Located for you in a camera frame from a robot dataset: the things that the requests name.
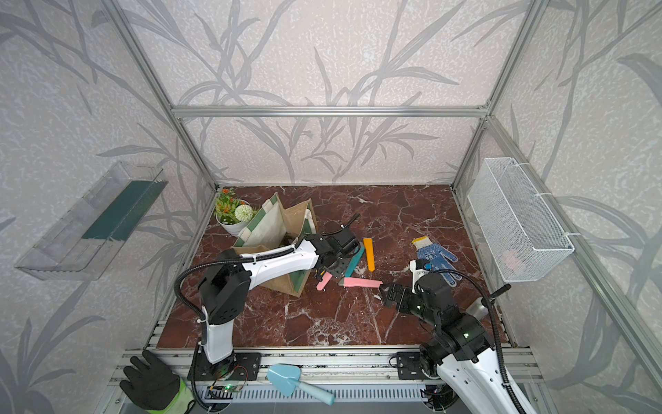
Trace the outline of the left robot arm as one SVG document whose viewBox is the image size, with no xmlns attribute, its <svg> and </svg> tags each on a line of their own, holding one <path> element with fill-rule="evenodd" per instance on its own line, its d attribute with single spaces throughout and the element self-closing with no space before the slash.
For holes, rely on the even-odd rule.
<svg viewBox="0 0 662 414">
<path fill-rule="evenodd" d="M 234 320 L 244 311 L 248 293 L 255 287 L 293 272 L 329 272 L 341 260 L 358 252 L 360 240 L 348 227 L 329 234 L 309 234 L 295 243 L 265 252 L 240 255 L 234 250 L 221 258 L 191 267 L 177 276 L 177 299 L 197 316 L 203 326 L 201 345 L 211 364 L 224 362 L 234 353 Z M 198 284 L 201 305 L 182 293 L 184 279 L 208 269 Z"/>
</svg>

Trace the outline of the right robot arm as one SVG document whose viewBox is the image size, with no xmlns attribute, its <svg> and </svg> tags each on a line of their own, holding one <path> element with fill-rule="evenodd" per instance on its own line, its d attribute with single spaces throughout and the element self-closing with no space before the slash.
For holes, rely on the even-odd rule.
<svg viewBox="0 0 662 414">
<path fill-rule="evenodd" d="M 379 295 L 384 306 L 432 327 L 432 339 L 420 346 L 415 364 L 407 361 L 408 355 L 398 354 L 401 380 L 423 375 L 441 381 L 473 413 L 535 412 L 505 365 L 491 304 L 489 334 L 477 317 L 460 310 L 440 272 L 424 274 L 412 288 L 382 284 Z"/>
</svg>

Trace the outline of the green Christmas jute pouch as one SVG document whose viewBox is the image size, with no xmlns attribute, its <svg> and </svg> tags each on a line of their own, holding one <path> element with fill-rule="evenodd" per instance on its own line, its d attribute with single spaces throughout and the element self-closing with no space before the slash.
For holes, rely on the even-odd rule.
<svg viewBox="0 0 662 414">
<path fill-rule="evenodd" d="M 238 254 L 259 253 L 297 242 L 315 233 L 317 216 L 309 198 L 290 208 L 284 208 L 274 193 L 258 210 L 248 227 L 240 232 L 233 249 Z M 310 271 L 296 271 L 267 281 L 261 287 L 300 298 Z"/>
</svg>

